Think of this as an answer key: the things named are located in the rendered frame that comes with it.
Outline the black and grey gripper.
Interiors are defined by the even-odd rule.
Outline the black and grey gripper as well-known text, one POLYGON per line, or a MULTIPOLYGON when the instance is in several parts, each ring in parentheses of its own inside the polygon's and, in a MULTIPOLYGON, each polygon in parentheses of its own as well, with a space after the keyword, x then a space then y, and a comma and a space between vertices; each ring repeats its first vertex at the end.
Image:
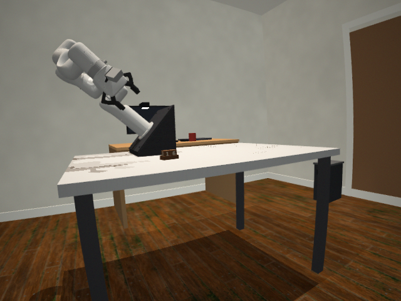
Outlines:
POLYGON ((133 90, 136 94, 140 93, 140 90, 133 84, 133 78, 130 72, 124 73, 124 75, 117 81, 117 83, 108 80, 105 82, 106 77, 105 74, 111 68, 110 65, 103 66, 93 77, 93 83, 102 92, 102 101, 101 103, 107 105, 115 105, 120 110, 124 110, 125 107, 119 102, 116 101, 116 94, 124 87, 129 86, 131 90, 133 90), (129 78, 127 81, 126 77, 129 78), (105 97, 110 99, 111 101, 105 100, 105 97))

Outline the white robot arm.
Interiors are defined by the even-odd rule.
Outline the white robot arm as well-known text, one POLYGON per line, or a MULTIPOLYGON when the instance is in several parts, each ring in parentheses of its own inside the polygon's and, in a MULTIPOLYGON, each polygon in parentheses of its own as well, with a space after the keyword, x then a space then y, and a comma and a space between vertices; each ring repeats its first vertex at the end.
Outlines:
MULTIPOLYGON (((60 79, 77 86, 92 98, 97 99, 102 95, 102 92, 93 84, 93 77, 103 66, 107 65, 107 61, 99 59, 83 43, 65 40, 53 53, 52 60, 57 67, 55 73, 60 79)), ((105 74, 105 82, 110 80, 117 83, 123 75, 121 69, 111 67, 105 74)), ((115 96, 116 101, 121 102, 127 93, 128 90, 123 87, 115 96)), ((138 134, 139 139, 142 139, 152 128, 153 122, 148 123, 128 105, 123 105, 125 110, 120 110, 115 105, 101 103, 101 100, 100 107, 138 134)))

